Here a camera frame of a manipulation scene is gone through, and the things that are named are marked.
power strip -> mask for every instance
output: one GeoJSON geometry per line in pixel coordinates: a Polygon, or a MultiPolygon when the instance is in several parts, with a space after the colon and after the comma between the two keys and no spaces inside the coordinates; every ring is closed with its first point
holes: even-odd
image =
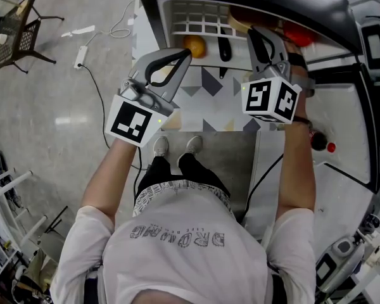
{"type": "Polygon", "coordinates": [[[84,64],[84,59],[86,58],[87,50],[89,48],[87,46],[81,46],[79,48],[79,52],[77,53],[76,61],[75,61],[75,66],[74,68],[80,69],[79,66],[77,66],[79,63],[84,64]]]}

gray floor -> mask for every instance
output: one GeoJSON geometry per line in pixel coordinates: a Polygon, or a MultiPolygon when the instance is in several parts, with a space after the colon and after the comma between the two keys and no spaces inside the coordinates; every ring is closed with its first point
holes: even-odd
{"type": "MultiPolygon", "coordinates": [[[[8,66],[0,70],[0,150],[9,167],[34,176],[18,188],[33,216],[49,219],[65,206],[64,220],[72,222],[86,185],[107,148],[101,135],[102,111],[90,75],[73,68],[79,47],[92,33],[61,37],[65,32],[91,25],[108,30],[131,0],[37,0],[42,15],[66,20],[43,20],[36,50],[57,61],[56,65],[33,58],[18,64],[28,75],[8,66]]],[[[130,6],[122,23],[132,17],[130,6]]],[[[131,37],[112,39],[99,35],[89,45],[85,64],[92,70],[104,98],[106,114],[122,79],[131,66],[131,37]]],[[[191,133],[172,132],[171,163],[182,153],[191,133]]],[[[224,181],[232,193],[234,207],[246,199],[256,134],[244,132],[203,134],[205,150],[201,162],[224,181]]],[[[152,159],[151,146],[144,165],[152,159]]],[[[136,170],[127,182],[117,222],[132,214],[132,185],[136,170]]]]}

white t-shirt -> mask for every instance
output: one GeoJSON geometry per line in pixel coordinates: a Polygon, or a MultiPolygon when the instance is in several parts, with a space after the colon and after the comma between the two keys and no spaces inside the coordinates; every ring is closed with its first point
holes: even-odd
{"type": "Polygon", "coordinates": [[[103,259],[105,296],[131,303],[157,289],[191,303],[271,303],[267,260],[280,270],[288,303],[313,303],[314,214],[296,209],[275,223],[268,252],[208,191],[168,190],[114,231],[99,210],[81,208],[51,286],[55,304],[82,303],[86,272],[103,259]]]}

white cable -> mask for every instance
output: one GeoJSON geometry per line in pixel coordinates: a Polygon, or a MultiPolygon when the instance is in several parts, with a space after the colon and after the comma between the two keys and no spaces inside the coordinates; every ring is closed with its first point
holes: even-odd
{"type": "Polygon", "coordinates": [[[119,28],[119,29],[114,29],[120,22],[122,22],[122,20],[124,19],[124,16],[125,16],[125,12],[127,11],[127,8],[128,6],[133,3],[135,0],[132,0],[129,2],[129,4],[127,4],[127,6],[125,7],[124,9],[124,12],[122,13],[122,17],[121,19],[114,24],[114,26],[112,26],[112,28],[110,29],[109,32],[103,32],[102,30],[100,30],[99,32],[96,32],[90,39],[89,41],[85,44],[85,46],[89,45],[89,43],[98,35],[98,34],[107,34],[107,35],[110,35],[112,36],[113,38],[126,38],[127,36],[129,36],[131,34],[131,30],[128,29],[128,28],[119,28]],[[122,31],[126,31],[128,32],[127,34],[123,35],[123,36],[115,36],[113,35],[114,33],[116,32],[122,32],[122,31]]]}

white sneaker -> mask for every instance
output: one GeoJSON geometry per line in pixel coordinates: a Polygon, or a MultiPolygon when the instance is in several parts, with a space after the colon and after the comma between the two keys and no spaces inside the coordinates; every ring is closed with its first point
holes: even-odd
{"type": "Polygon", "coordinates": [[[179,166],[179,161],[186,153],[191,153],[192,155],[197,155],[203,149],[203,138],[201,136],[193,136],[190,141],[187,142],[185,152],[180,155],[177,159],[177,166],[179,166]]]}
{"type": "Polygon", "coordinates": [[[159,137],[153,145],[153,154],[155,156],[165,156],[169,149],[169,143],[165,136],[159,137]]]}

